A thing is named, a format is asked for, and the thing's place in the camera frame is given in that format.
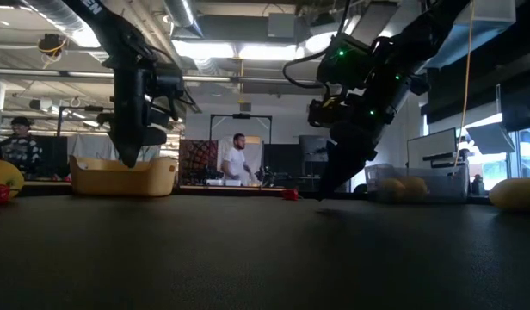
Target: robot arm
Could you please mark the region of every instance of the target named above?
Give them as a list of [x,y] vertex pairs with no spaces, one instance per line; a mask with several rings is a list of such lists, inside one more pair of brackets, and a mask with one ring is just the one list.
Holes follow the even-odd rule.
[[120,159],[133,167],[141,146],[162,144],[166,139],[164,132],[149,127],[156,119],[165,124],[145,95],[152,99],[167,96],[170,116],[177,121],[173,100],[183,95],[182,70],[176,64],[158,63],[156,49],[145,43],[140,31],[101,1],[63,2],[93,29],[109,55],[102,65],[114,70],[114,114],[100,116],[110,123],[108,135]]
[[311,103],[309,122],[329,127],[337,143],[329,147],[329,163],[320,183],[322,197],[361,171],[366,161],[374,160],[385,126],[391,124],[409,91],[417,95],[428,91],[427,82],[417,73],[439,52],[470,1],[438,0],[401,34],[380,37],[371,46],[344,33],[331,41],[317,81],[364,93],[342,93]]

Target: plastic storage bin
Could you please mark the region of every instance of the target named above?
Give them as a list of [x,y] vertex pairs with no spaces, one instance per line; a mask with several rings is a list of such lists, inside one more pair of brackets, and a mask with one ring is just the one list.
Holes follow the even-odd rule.
[[154,158],[128,168],[119,160],[70,156],[70,170],[76,194],[165,196],[173,189],[176,161]]
[[[466,166],[440,169],[408,169],[395,168],[388,164],[377,164],[366,167],[367,191],[370,196],[380,202],[409,203],[461,203],[468,196],[470,182]],[[420,177],[426,184],[427,194],[419,197],[404,195],[394,199],[393,195],[384,192],[382,181],[387,178],[402,179],[404,177]]]

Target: person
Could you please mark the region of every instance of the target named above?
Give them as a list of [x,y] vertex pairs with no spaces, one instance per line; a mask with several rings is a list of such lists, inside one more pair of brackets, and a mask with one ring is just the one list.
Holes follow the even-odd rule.
[[22,172],[25,178],[37,173],[43,150],[29,133],[31,121],[23,116],[10,123],[13,135],[0,142],[0,159],[8,161]]
[[225,173],[225,180],[243,181],[241,176],[244,171],[251,174],[243,153],[245,147],[246,137],[241,133],[235,134],[232,140],[232,147],[226,151],[221,164],[221,170]]

